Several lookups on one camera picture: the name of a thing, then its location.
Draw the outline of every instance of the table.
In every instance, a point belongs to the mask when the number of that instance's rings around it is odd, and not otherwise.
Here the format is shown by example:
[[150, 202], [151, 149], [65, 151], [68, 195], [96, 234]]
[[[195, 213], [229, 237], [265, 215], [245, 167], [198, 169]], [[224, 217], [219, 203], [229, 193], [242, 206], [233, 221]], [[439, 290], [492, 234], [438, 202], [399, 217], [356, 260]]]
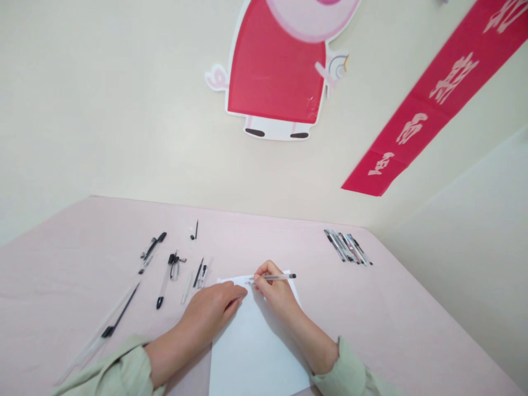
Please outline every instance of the table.
[[[198, 238], [191, 241], [196, 220]], [[343, 263], [324, 228], [351, 233], [373, 266]], [[139, 254], [166, 231], [140, 278]], [[187, 263], [156, 300], [169, 254]], [[183, 313], [189, 272], [202, 257], [211, 279], [252, 274], [266, 259], [298, 275], [305, 312], [331, 337], [346, 337], [372, 370], [406, 395], [515, 395], [522, 391], [369, 231], [154, 202], [91, 197], [0, 248], [2, 346], [0, 393], [44, 394], [117, 301], [141, 285], [103, 355], [130, 334], [156, 337]], [[210, 348], [168, 387], [168, 394], [208, 393]], [[300, 394], [318, 394], [307, 389]]]

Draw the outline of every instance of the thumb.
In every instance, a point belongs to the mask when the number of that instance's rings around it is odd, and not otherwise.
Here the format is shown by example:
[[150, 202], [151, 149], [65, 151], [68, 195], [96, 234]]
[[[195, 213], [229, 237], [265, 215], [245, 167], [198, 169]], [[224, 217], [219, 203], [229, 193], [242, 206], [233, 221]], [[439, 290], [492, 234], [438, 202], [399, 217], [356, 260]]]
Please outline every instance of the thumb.
[[267, 280], [265, 280], [264, 278], [262, 278], [260, 275], [257, 275], [257, 274], [253, 276], [253, 279], [255, 280], [255, 284], [257, 285], [259, 290], [262, 292], [264, 297], [266, 297], [268, 293], [271, 292], [271, 285], [268, 283]]

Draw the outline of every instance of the wall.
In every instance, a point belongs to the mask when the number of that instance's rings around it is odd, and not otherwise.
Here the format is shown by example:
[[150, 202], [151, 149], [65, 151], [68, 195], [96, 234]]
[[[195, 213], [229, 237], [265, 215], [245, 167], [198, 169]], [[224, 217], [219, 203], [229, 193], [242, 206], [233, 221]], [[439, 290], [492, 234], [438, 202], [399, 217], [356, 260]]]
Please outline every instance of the wall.
[[242, 0], [1, 2], [0, 244], [88, 195], [383, 234], [528, 122], [527, 43], [384, 197], [340, 190], [473, 3], [364, 0], [333, 43], [348, 76], [310, 139], [280, 143], [204, 82]]
[[528, 128], [383, 242], [528, 393]]

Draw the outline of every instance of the white paper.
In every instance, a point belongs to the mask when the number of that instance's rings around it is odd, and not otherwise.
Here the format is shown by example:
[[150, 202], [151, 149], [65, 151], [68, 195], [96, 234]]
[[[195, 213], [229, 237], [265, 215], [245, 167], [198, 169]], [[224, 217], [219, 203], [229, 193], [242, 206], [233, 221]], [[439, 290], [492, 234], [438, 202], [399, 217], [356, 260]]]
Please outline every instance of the white paper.
[[[213, 341], [209, 395], [291, 396], [310, 386], [308, 365], [264, 297], [245, 284], [250, 278], [219, 280], [233, 281], [248, 293], [232, 322]], [[288, 282], [299, 301], [293, 280]]]

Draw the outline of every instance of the white chinese characters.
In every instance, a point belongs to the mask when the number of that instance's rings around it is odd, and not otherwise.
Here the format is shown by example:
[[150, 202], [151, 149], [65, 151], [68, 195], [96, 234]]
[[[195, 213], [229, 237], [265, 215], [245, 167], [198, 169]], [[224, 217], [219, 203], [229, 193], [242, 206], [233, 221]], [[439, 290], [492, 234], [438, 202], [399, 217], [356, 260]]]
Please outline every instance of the white chinese characters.
[[376, 162], [376, 167], [374, 170], [370, 170], [368, 172], [369, 176], [372, 176], [373, 174], [381, 174], [380, 169], [383, 169], [387, 166], [389, 163], [389, 158], [394, 157], [394, 153], [385, 153], [383, 154], [383, 158]]
[[468, 75], [468, 73], [479, 64], [478, 61], [471, 61], [472, 55], [473, 53], [470, 52], [467, 57], [461, 57], [458, 61], [456, 61], [447, 77], [436, 84], [436, 88], [431, 91], [429, 98], [436, 94], [434, 99], [437, 103], [442, 105], [451, 92], [453, 92], [453, 90]]
[[482, 33], [486, 33], [491, 28], [496, 28], [497, 25], [497, 32], [499, 34], [502, 33], [506, 30], [509, 25], [512, 24], [515, 19], [517, 19], [526, 10], [528, 10], [528, 0], [507, 0], [500, 9], [500, 11], [494, 13], [491, 16], [486, 28], [484, 29], [484, 32]]
[[400, 135], [396, 139], [396, 143], [399, 145], [407, 143], [407, 141], [413, 137], [413, 135], [420, 132], [420, 129], [422, 129], [423, 124], [419, 124], [420, 121], [425, 121], [427, 119], [427, 114], [425, 113], [418, 113], [415, 114], [411, 121], [405, 124], [403, 127], [403, 131], [401, 131]]

